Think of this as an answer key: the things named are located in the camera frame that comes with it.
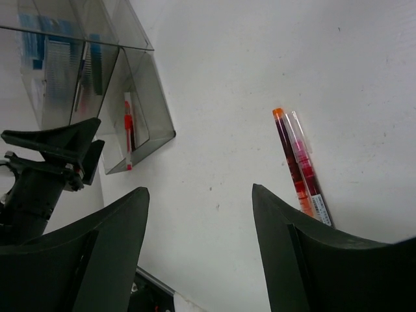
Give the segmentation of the blue jar front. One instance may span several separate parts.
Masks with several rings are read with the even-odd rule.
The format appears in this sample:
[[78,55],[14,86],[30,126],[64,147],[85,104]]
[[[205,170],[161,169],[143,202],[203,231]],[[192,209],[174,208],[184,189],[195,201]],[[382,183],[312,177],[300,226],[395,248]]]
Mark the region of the blue jar front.
[[[48,16],[35,16],[32,14],[19,13],[20,25],[26,28],[36,29],[42,32],[65,34],[71,36],[75,34],[76,27],[74,22],[66,19],[52,18]],[[46,35],[33,32],[23,32],[21,34],[23,51],[21,57],[29,63],[33,70],[41,70],[46,53]]]

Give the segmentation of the dark red gel pen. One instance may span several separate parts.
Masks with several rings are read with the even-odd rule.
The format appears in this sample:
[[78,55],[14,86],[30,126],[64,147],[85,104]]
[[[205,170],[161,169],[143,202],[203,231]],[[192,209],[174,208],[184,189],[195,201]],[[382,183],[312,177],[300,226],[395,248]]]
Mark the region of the dark red gel pen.
[[306,185],[304,183],[301,171],[299,166],[296,162],[294,151],[292,149],[289,135],[286,129],[286,126],[283,121],[284,111],[281,108],[276,108],[272,111],[276,127],[278,130],[278,134],[280,137],[281,145],[283,148],[283,152],[285,154],[285,158],[287,161],[287,165],[289,167],[289,171],[291,173],[292,182],[294,184],[294,188],[296,191],[296,195],[298,201],[300,203],[300,207],[303,213],[307,214],[310,217],[314,217],[314,208],[312,207],[309,196],[307,195]]

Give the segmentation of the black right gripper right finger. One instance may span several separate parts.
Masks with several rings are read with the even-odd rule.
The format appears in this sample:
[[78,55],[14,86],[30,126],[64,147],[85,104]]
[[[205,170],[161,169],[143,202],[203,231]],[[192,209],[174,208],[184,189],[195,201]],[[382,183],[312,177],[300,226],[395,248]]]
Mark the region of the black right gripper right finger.
[[415,310],[415,239],[345,233],[262,185],[253,186],[252,205],[272,311]]

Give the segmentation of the clear plastic organizer box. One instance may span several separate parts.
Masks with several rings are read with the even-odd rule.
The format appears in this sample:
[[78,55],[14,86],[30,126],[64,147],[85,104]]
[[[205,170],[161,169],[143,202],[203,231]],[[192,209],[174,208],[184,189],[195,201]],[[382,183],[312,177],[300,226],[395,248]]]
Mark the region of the clear plastic organizer box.
[[[19,13],[74,22],[75,34],[20,25]],[[21,57],[21,34],[46,35],[45,60]],[[1,129],[35,131],[99,118],[107,174],[126,170],[124,93],[131,93],[132,163],[176,135],[153,47],[130,1],[2,1]]]

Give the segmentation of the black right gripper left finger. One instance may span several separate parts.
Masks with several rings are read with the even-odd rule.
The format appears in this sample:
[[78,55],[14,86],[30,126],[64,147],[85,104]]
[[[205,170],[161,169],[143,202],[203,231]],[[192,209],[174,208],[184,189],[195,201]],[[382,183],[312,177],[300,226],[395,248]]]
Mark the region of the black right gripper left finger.
[[127,311],[148,220],[138,187],[20,246],[1,247],[2,311]]

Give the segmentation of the red pen with clip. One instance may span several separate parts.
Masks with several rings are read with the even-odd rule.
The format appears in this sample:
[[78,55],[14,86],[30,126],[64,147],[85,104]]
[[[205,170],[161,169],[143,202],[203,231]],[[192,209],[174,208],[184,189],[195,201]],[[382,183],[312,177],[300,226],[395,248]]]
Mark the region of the red pen with clip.
[[327,226],[334,227],[310,159],[305,134],[296,113],[294,111],[287,113],[285,115],[285,122],[288,128],[292,150],[294,151],[296,162],[298,163],[302,177],[307,186],[311,203],[313,204],[320,220]]

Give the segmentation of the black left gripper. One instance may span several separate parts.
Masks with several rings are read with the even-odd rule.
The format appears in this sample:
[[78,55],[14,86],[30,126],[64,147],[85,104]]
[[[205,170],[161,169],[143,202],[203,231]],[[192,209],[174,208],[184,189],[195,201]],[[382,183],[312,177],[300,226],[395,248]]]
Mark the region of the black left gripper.
[[100,124],[99,118],[90,118],[45,131],[2,132],[7,144],[38,151],[45,159],[31,161],[8,151],[1,162],[15,177],[1,202],[2,246],[42,236],[62,191],[77,192],[93,183],[105,145],[94,140]]

